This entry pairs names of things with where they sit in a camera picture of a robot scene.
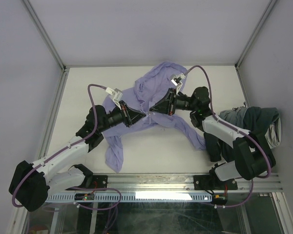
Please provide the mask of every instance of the perforated metal strip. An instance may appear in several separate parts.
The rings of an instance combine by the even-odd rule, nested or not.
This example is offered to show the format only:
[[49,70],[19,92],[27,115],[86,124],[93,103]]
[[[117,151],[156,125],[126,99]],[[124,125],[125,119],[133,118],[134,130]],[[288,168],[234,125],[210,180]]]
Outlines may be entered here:
[[[141,199],[136,198],[135,193],[123,193],[121,202],[211,202],[211,195],[208,193],[189,193],[192,200],[171,200],[171,199]],[[75,192],[58,193],[48,197],[46,202],[66,203],[74,202]],[[94,196],[93,202],[117,202],[119,194],[114,193],[97,193]]]

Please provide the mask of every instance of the robotic arm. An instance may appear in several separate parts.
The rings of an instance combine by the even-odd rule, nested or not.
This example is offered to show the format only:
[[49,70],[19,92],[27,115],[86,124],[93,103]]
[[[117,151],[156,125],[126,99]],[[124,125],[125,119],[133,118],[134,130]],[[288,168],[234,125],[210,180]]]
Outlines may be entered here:
[[66,150],[62,151],[48,162],[46,162],[46,160],[54,154],[50,154],[47,157],[34,161],[33,163],[23,161],[16,167],[9,187],[9,192],[11,194],[15,192],[18,184],[31,170],[41,165],[26,179],[16,194],[16,199],[28,211],[31,212],[38,209],[49,196],[65,189],[73,186],[87,188],[92,182],[93,172],[84,165],[74,165],[66,172],[58,172],[65,166],[71,165],[71,163],[77,158],[86,155],[88,152],[96,148],[103,140],[104,137],[102,132],[105,130],[121,123],[124,123],[126,127],[130,127],[146,116],[144,113],[128,107],[124,101],[118,101],[121,97],[120,91],[111,89],[107,91],[113,94],[112,99],[115,102],[116,107],[107,114],[103,106],[95,106],[98,122],[96,131],[91,137],[85,141],[82,140],[94,130],[95,118],[93,108],[90,109],[89,114],[86,116],[86,121],[83,127],[65,145],[67,146]]
[[[211,174],[216,175],[220,181],[237,177],[251,180],[268,170],[267,161],[262,156],[261,150],[267,156],[270,167],[275,165],[265,133],[238,128],[213,114],[209,108],[210,98],[207,87],[196,88],[190,97],[178,92],[184,78],[184,74],[173,75],[171,81],[177,86],[176,89],[170,88],[166,95],[150,108],[150,111],[170,116],[176,109],[190,111],[190,119],[194,127],[216,136],[233,148],[235,161],[216,166],[210,171]],[[261,149],[256,147],[247,136],[254,139]]]

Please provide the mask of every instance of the garment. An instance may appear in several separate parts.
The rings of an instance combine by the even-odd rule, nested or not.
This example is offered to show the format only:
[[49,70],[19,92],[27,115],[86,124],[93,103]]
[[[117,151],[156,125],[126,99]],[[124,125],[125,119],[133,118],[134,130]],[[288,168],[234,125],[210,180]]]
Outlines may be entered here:
[[[238,107],[222,111],[219,117],[237,127],[264,132],[270,148],[277,147],[281,142],[281,120],[276,108]],[[220,154],[227,162],[235,160],[228,144],[211,134],[204,133],[204,138],[212,162],[220,161]]]
[[[185,67],[181,65],[172,62],[163,62],[152,68],[152,70],[143,77],[136,80],[134,87],[123,90],[122,100],[125,101],[129,107],[142,111],[146,113],[147,116],[130,128],[127,128],[124,124],[119,124],[103,132],[109,144],[109,148],[105,154],[105,163],[114,171],[119,172],[124,161],[121,136],[145,130],[157,124],[166,128],[176,128],[180,130],[187,136],[195,149],[205,149],[204,138],[199,136],[181,117],[149,112],[150,107],[154,106],[155,103],[164,97],[168,88],[174,87],[173,83],[170,81],[171,75],[178,75],[185,71]],[[106,97],[103,106],[108,112],[114,109],[115,104],[109,97]]]

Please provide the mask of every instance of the gray cloth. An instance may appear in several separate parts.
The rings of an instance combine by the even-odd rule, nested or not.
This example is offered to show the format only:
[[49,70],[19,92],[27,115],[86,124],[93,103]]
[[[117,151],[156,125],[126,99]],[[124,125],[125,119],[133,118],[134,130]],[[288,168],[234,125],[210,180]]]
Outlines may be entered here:
[[[281,142],[281,120],[276,108],[238,107],[222,111],[219,117],[237,127],[264,132],[270,148],[277,147]],[[205,133],[204,137],[211,161],[219,161],[220,154],[227,162],[235,160],[229,145],[210,134]]]

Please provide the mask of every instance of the purple cloth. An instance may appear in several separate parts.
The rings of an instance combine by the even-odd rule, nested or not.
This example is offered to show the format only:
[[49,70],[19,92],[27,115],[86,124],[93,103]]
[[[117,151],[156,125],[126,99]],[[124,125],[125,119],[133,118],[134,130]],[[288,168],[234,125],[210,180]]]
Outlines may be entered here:
[[[152,68],[143,77],[135,81],[133,88],[123,91],[122,100],[133,109],[142,111],[147,116],[130,128],[124,124],[119,124],[103,132],[105,139],[109,144],[109,148],[105,154],[105,163],[114,171],[119,172],[123,166],[124,154],[121,136],[151,128],[157,124],[166,128],[176,128],[184,133],[195,149],[204,150],[205,140],[197,134],[181,117],[177,115],[168,116],[160,113],[149,112],[150,107],[164,97],[168,88],[174,87],[170,81],[171,75],[184,73],[185,67],[172,63],[163,62]],[[103,102],[106,112],[114,109],[115,104],[107,96]]]

